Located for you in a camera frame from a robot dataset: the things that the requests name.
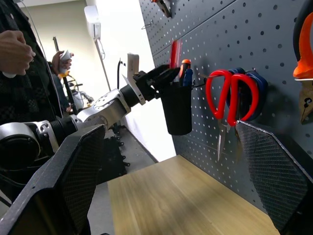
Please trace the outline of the silver background robot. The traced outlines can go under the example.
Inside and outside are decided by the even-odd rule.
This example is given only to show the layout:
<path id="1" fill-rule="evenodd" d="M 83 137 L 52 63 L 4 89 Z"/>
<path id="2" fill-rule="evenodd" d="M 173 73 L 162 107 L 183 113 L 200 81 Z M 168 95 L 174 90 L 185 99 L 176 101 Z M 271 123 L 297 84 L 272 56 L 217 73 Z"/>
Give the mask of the silver background robot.
<path id="1" fill-rule="evenodd" d="M 94 102 L 94 98 L 89 96 L 84 91 L 72 90 L 71 92 L 74 102 L 72 107 L 76 107 L 77 111 L 84 109 L 85 100 L 87 101 L 87 107 L 89 107 Z"/>

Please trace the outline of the black interlocking floor mat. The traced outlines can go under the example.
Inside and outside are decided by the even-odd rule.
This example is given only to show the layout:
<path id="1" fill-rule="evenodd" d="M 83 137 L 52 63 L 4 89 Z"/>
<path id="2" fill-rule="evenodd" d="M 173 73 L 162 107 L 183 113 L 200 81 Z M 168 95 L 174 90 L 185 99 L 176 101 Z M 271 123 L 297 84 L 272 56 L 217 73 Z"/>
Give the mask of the black interlocking floor mat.
<path id="1" fill-rule="evenodd" d="M 158 163 L 125 126 L 115 124 L 106 132 L 103 143 L 98 184 Z"/>

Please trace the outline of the person in black jacket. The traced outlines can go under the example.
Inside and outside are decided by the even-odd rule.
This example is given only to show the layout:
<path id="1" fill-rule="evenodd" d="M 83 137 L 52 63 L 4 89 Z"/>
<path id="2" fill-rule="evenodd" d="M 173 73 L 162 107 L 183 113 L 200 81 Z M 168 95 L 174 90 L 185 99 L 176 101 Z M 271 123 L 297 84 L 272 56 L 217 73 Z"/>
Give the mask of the person in black jacket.
<path id="1" fill-rule="evenodd" d="M 47 61 L 29 23 L 14 0 L 0 0 L 0 33 L 23 33 L 36 53 L 25 75 L 5 77 L 0 71 L 0 125 L 9 122 L 54 121 L 62 117 L 51 61 Z"/>

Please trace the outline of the black plastic cup holder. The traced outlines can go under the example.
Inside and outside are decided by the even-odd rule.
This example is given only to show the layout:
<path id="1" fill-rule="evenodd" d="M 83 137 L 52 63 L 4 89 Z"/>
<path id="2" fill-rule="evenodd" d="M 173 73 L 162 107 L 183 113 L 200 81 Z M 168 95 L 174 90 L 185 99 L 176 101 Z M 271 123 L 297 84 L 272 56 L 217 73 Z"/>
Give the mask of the black plastic cup holder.
<path id="1" fill-rule="evenodd" d="M 191 86 L 174 82 L 160 92 L 167 130 L 172 136 L 183 136 L 192 131 L 191 91 Z"/>

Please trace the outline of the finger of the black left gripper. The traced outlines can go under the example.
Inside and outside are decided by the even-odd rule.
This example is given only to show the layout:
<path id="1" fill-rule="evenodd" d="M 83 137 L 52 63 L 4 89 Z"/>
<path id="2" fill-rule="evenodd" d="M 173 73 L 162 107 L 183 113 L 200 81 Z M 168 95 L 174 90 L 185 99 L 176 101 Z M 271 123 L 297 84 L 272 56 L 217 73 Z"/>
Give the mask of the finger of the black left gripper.
<path id="1" fill-rule="evenodd" d="M 179 74 L 180 68 L 167 69 L 153 80 L 153 86 L 167 86 Z"/>
<path id="2" fill-rule="evenodd" d="M 168 64 L 160 65 L 147 73 L 148 78 L 165 77 L 171 69 Z"/>

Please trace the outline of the blue handled scissors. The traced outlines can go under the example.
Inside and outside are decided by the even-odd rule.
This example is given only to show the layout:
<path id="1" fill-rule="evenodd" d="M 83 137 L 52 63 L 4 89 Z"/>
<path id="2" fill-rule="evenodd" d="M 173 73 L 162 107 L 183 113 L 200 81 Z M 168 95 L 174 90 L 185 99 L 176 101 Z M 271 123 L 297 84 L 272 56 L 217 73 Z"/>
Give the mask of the blue handled scissors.
<path id="1" fill-rule="evenodd" d="M 228 70 L 232 74 L 240 73 L 249 76 L 257 85 L 259 92 L 259 101 L 258 106 L 251 117 L 247 120 L 252 121 L 255 120 L 260 113 L 262 112 L 263 106 L 266 101 L 267 91 L 268 91 L 268 82 L 256 71 L 256 70 L 244 70 L 241 67 L 237 67 L 234 69 Z M 238 117 L 242 118 L 248 112 L 251 104 L 252 104 L 252 91 L 249 86 L 242 81 L 239 81 L 239 92 L 238 92 Z"/>

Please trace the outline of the white air conditioner pipe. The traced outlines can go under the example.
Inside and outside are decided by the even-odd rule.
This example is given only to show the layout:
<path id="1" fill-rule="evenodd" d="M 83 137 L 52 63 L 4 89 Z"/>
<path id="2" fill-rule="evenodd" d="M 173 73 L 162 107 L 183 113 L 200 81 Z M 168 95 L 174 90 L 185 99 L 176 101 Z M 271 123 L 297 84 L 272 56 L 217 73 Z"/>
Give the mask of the white air conditioner pipe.
<path id="1" fill-rule="evenodd" d="M 104 59 L 105 59 L 106 55 L 105 55 L 105 52 L 104 52 L 101 40 L 99 38 L 95 39 L 95 45 L 96 45 L 96 48 L 97 48 L 97 51 L 98 51 L 98 54 L 99 54 L 99 58 L 101 60 L 101 65 L 102 65 L 102 69 L 103 69 L 103 72 L 104 72 L 104 75 L 105 75 L 105 79 L 106 79 L 106 83 L 107 83 L 108 89 L 109 89 L 109 91 L 111 91 L 111 86 L 110 86 L 110 83 L 109 83 L 109 80 L 108 80 L 108 76 L 107 76 L 106 68 L 105 68 L 105 64 L 104 64 Z"/>

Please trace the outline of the person's right hand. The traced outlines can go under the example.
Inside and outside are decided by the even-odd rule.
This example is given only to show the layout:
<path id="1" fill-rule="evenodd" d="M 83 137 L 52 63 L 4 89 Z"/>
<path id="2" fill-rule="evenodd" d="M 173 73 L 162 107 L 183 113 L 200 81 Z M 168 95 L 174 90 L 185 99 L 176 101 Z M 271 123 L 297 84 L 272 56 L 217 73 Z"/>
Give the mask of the person's right hand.
<path id="1" fill-rule="evenodd" d="M 36 53 L 26 44 L 21 31 L 0 33 L 0 71 L 25 75 Z"/>

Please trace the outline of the black cup holder hook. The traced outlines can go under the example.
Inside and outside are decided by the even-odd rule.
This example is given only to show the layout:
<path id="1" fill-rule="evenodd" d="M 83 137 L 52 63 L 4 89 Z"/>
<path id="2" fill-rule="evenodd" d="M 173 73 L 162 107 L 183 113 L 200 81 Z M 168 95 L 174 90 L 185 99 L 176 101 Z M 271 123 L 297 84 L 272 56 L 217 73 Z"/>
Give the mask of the black cup holder hook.
<path id="1" fill-rule="evenodd" d="M 205 78 L 201 79 L 199 82 L 200 82 L 199 84 L 196 84 L 196 80 L 194 79 L 192 82 L 192 89 L 205 86 L 206 82 L 207 82 L 207 78 L 205 77 Z"/>

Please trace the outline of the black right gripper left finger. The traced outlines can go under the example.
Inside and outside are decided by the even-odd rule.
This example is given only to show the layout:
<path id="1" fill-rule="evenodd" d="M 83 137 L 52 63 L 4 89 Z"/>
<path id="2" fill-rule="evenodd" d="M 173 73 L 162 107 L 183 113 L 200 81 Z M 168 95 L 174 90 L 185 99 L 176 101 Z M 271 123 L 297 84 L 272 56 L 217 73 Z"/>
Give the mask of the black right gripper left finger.
<path id="1" fill-rule="evenodd" d="M 104 125 L 68 136 L 0 219 L 0 235 L 88 234 L 104 136 Z"/>

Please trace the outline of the red handled scissors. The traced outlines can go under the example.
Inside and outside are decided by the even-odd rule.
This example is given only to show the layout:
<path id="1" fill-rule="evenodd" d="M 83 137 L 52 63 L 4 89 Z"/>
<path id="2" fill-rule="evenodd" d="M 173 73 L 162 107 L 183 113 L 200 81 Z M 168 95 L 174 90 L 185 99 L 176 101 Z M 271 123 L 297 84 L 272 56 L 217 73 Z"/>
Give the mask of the red handled scissors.
<path id="1" fill-rule="evenodd" d="M 223 85 L 220 90 L 218 101 L 212 94 L 212 83 L 216 78 L 223 78 Z M 239 110 L 239 86 L 245 84 L 251 91 L 251 104 L 247 113 L 241 118 L 247 121 L 255 113 L 260 101 L 257 83 L 248 75 L 242 73 L 232 74 L 228 70 L 216 70 L 212 72 L 205 85 L 205 94 L 209 109 L 217 120 L 219 127 L 219 137 L 217 145 L 217 160 L 219 161 L 224 149 L 225 137 L 227 132 L 237 123 L 237 112 Z"/>

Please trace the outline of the person's left hand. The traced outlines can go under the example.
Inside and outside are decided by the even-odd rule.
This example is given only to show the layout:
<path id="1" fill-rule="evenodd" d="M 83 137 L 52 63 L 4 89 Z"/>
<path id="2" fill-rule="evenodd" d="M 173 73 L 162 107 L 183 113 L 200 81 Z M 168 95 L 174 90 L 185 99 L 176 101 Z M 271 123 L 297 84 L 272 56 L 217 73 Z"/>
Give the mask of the person's left hand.
<path id="1" fill-rule="evenodd" d="M 61 62 L 61 55 L 64 53 L 64 51 L 58 51 L 53 56 L 51 64 L 52 64 L 52 70 L 56 75 L 59 75 L 60 68 L 69 70 L 71 66 L 71 59 Z"/>

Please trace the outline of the grey perforated metal pegboard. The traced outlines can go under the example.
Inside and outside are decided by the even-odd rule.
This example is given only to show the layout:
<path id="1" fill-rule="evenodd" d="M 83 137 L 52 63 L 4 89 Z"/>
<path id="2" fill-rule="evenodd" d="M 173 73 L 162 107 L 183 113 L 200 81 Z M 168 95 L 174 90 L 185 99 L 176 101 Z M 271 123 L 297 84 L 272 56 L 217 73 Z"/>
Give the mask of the grey perforated metal pegboard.
<path id="1" fill-rule="evenodd" d="M 290 135 L 313 157 L 313 113 L 300 122 L 299 93 L 293 71 L 297 65 L 292 35 L 305 0 L 170 0 L 172 18 L 151 0 L 139 0 L 156 66 L 169 61 L 170 45 L 181 39 L 181 59 L 192 63 L 199 84 L 204 75 L 241 67 L 256 70 L 268 82 L 264 108 L 256 123 Z M 238 139 L 231 129 L 217 160 L 219 128 L 205 98 L 204 86 L 191 96 L 192 132 L 174 136 L 175 150 L 259 209 L 247 161 L 239 157 Z"/>

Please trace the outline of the red handled screwdriver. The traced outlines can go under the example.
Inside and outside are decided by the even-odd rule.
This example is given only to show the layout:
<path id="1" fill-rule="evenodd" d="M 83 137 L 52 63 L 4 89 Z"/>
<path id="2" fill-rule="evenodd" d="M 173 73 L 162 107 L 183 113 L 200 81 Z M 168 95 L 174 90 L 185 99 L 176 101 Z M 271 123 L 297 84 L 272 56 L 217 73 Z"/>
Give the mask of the red handled screwdriver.
<path id="1" fill-rule="evenodd" d="M 176 39 L 172 41 L 169 59 L 169 67 L 171 69 L 180 67 L 181 46 L 181 39 Z"/>

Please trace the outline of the white wall air conditioner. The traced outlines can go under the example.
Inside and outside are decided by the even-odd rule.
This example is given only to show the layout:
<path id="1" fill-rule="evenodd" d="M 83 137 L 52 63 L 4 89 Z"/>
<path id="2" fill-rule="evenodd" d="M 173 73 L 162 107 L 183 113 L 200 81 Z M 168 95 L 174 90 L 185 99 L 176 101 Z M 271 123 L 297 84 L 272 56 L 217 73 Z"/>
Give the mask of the white wall air conditioner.
<path id="1" fill-rule="evenodd" d="M 88 28 L 90 36 L 93 39 L 100 39 L 101 38 L 101 21 L 99 18 L 96 5 L 86 6 L 84 8 L 84 13 L 85 13 L 87 28 Z"/>

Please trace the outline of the black and yellow pole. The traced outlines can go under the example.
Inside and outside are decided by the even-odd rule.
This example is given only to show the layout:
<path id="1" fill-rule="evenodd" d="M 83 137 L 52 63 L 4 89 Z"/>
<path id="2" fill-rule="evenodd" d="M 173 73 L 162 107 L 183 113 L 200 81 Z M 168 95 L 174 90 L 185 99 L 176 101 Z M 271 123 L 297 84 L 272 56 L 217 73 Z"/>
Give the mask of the black and yellow pole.
<path id="1" fill-rule="evenodd" d="M 67 97 L 68 97 L 69 103 L 71 105 L 72 113 L 77 115 L 79 113 L 79 111 L 76 110 L 76 107 L 72 107 L 74 102 L 73 102 L 72 92 L 71 92 L 71 89 L 69 87 L 69 83 L 68 83 L 68 80 L 67 80 L 67 77 L 69 76 L 69 70 L 67 70 L 66 73 L 59 74 L 59 75 L 61 76 L 61 78 L 63 80 L 63 84 L 64 84 L 64 86 L 66 88 Z"/>

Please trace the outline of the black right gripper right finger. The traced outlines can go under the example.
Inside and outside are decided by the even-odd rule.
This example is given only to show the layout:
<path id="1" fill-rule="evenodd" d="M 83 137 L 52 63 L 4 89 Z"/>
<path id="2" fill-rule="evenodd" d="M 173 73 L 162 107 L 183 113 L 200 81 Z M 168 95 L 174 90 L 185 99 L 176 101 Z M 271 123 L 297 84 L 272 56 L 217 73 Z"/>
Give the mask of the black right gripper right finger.
<path id="1" fill-rule="evenodd" d="M 235 126 L 251 181 L 280 235 L 313 235 L 313 158 L 289 135 L 246 121 Z"/>

